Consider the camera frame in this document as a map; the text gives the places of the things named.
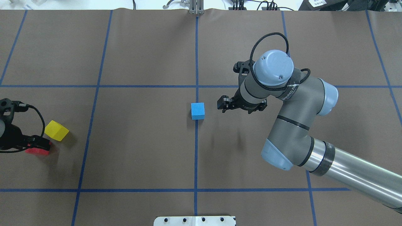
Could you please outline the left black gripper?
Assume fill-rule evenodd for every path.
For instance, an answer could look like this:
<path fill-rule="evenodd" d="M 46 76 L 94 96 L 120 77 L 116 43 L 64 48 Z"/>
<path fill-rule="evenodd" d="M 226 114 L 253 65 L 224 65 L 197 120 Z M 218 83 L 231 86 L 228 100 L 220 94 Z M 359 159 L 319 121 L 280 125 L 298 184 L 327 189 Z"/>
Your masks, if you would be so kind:
<path fill-rule="evenodd" d="M 51 141 L 39 135 L 25 136 L 14 125 L 1 124 L 1 151 L 49 151 Z"/>

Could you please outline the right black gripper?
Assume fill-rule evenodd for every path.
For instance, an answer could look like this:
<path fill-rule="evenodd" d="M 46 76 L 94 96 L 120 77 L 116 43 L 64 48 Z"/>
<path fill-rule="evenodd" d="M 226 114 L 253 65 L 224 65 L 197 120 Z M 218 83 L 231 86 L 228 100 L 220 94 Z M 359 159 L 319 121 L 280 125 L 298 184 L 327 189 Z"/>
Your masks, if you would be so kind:
<path fill-rule="evenodd" d="M 252 104 L 247 102 L 240 93 L 235 93 L 233 98 L 223 95 L 218 99 L 217 109 L 225 113 L 227 110 L 232 109 L 243 109 L 246 110 L 248 114 L 256 111 L 263 111 L 267 107 L 267 99 L 262 100 L 258 104 Z"/>

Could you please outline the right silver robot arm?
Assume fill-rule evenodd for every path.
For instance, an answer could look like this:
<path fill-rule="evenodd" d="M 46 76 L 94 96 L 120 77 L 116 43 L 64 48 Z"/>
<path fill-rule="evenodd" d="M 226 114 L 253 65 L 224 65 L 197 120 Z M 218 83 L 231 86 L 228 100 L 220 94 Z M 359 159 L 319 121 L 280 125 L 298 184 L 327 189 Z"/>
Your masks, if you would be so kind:
<path fill-rule="evenodd" d="M 316 176 L 324 176 L 401 213 L 401 176 L 309 136 L 316 116 L 331 112 L 338 90 L 310 71 L 294 67 L 287 53 L 270 50 L 256 61 L 237 62 L 239 88 L 235 95 L 217 101 L 226 112 L 243 109 L 249 114 L 263 111 L 267 97 L 283 102 L 265 141 L 261 156 L 271 165 L 290 170 L 299 166 Z"/>

